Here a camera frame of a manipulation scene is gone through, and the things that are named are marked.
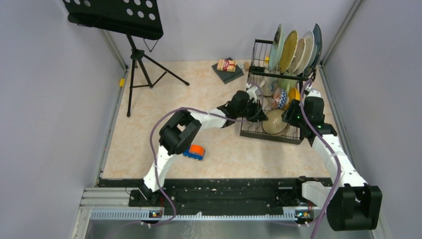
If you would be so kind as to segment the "yellow bowl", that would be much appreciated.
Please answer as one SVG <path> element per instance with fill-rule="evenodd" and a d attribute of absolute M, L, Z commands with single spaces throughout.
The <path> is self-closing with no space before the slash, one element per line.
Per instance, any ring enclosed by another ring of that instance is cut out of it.
<path fill-rule="evenodd" d="M 286 108 L 289 107 L 289 105 L 291 104 L 291 102 L 293 100 L 300 100 L 300 92 L 298 91 L 297 88 L 291 88 L 288 92 L 288 102 L 286 104 Z"/>

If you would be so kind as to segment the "beige mug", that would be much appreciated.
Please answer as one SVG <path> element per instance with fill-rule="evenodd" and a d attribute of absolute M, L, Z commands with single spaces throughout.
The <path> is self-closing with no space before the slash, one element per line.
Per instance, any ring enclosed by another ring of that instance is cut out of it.
<path fill-rule="evenodd" d="M 278 88 L 279 79 L 275 77 L 261 76 L 259 86 L 262 94 L 266 97 L 271 97 Z"/>

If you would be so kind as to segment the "light green mug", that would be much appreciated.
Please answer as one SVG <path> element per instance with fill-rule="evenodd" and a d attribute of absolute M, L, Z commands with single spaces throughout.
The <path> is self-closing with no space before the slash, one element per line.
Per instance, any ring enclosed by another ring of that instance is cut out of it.
<path fill-rule="evenodd" d="M 280 88 L 284 89 L 286 93 L 288 94 L 291 89 L 294 89 L 297 87 L 297 80 L 279 78 L 278 85 Z"/>

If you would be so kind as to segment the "red patterned brown bowl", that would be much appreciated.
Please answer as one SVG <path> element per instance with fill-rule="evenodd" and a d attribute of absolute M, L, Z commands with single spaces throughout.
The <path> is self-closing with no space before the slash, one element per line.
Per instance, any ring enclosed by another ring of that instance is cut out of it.
<path fill-rule="evenodd" d="M 288 107 L 288 103 L 288 93 L 283 88 L 278 87 L 272 96 L 271 109 L 286 110 Z"/>

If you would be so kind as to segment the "black wire dish rack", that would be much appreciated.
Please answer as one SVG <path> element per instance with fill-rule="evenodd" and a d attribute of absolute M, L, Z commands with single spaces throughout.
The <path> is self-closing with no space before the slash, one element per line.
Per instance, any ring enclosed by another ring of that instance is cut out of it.
<path fill-rule="evenodd" d="M 271 74 L 268 70 L 268 63 L 265 62 L 265 58 L 270 56 L 271 40 L 255 39 L 252 50 L 252 57 L 250 62 L 250 68 L 247 74 L 247 83 L 259 84 L 263 77 L 275 77 L 283 80 L 296 80 L 297 89 L 301 90 L 304 82 L 307 79 L 315 80 L 316 68 L 313 68 L 308 76 L 288 76 L 281 74 L 279 70 Z M 277 134 L 269 134 L 263 130 L 262 122 L 243 122 L 241 124 L 240 136 L 269 140 L 275 142 L 283 142 L 289 144 L 299 145 L 305 138 L 298 127 L 287 125 L 281 132 Z"/>

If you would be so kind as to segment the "brown speckled cream bowl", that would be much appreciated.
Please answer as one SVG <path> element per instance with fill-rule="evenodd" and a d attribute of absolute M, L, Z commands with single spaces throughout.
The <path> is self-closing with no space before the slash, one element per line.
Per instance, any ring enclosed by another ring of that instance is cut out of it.
<path fill-rule="evenodd" d="M 283 109 L 269 111 L 266 116 L 268 120 L 262 122 L 262 129 L 269 135 L 282 135 L 289 131 L 290 125 L 283 121 Z"/>

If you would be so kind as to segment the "yellow-rimmed patterned plate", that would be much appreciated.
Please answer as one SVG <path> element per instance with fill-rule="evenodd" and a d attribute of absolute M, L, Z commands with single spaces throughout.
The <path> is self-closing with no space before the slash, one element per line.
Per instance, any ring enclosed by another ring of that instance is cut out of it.
<path fill-rule="evenodd" d="M 284 42 L 284 47 L 279 62 L 280 73 L 283 74 L 287 72 L 289 66 L 291 65 L 296 53 L 298 40 L 299 37 L 297 30 L 292 30 Z"/>

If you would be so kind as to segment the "cream floral ceramic plate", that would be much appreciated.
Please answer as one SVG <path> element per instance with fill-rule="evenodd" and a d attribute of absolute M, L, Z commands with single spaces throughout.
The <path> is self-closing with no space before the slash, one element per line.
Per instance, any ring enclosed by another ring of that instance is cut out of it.
<path fill-rule="evenodd" d="M 289 75 L 297 74 L 296 71 L 299 68 L 299 64 L 301 62 L 301 59 L 303 57 L 303 54 L 304 54 L 305 50 L 306 50 L 306 40 L 304 38 L 301 38 L 298 41 L 294 58 L 293 58 L 290 66 L 288 68 L 288 71 L 287 71 L 287 73 Z"/>

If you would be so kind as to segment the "blue orange toy car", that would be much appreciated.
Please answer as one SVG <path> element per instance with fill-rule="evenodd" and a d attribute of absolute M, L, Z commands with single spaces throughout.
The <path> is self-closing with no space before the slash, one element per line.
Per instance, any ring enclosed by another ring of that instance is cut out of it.
<path fill-rule="evenodd" d="M 197 161 L 202 161 L 204 158 L 206 150 L 200 146 L 192 144 L 190 147 L 183 152 L 183 155 L 187 158 L 192 158 Z"/>

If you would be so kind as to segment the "light green round plate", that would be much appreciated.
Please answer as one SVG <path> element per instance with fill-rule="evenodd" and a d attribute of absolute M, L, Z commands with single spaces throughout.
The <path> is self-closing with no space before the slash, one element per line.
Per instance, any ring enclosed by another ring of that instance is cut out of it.
<path fill-rule="evenodd" d="M 280 23 L 274 35 L 273 43 L 270 50 L 269 63 L 268 63 L 269 72 L 275 71 L 279 65 L 283 47 L 284 47 L 284 42 L 285 42 L 285 33 L 284 33 L 283 25 Z"/>

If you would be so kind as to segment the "teal square plate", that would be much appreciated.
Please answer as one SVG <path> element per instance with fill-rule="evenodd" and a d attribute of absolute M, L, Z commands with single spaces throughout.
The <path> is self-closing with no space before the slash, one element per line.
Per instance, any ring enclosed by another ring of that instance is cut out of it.
<path fill-rule="evenodd" d="M 322 32 L 320 26 L 316 23 L 313 29 L 314 49 L 312 52 L 311 62 L 305 70 L 305 76 L 309 76 L 312 70 L 317 66 L 322 51 Z"/>

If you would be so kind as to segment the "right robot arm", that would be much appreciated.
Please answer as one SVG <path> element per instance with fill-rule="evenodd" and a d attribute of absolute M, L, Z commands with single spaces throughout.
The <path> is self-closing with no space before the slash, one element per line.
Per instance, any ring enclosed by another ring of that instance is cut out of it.
<path fill-rule="evenodd" d="M 325 123 L 324 101 L 307 96 L 292 100 L 283 113 L 284 122 L 296 126 L 320 155 L 332 179 L 323 197 L 322 210 L 334 231 L 374 230 L 378 225 L 383 194 L 356 171 L 342 149 L 334 127 Z"/>

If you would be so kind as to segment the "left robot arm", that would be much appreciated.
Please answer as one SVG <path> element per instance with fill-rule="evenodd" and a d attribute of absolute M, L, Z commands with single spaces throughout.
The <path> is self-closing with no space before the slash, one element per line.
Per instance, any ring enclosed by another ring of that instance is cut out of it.
<path fill-rule="evenodd" d="M 176 155 L 185 152 L 198 132 L 211 128 L 226 128 L 235 122 L 258 122 L 267 119 L 259 87 L 237 91 L 232 99 L 208 112 L 182 107 L 167 113 L 169 120 L 159 130 L 159 147 L 153 151 L 153 164 L 139 187 L 140 198 L 148 206 L 159 201 L 159 190 Z"/>

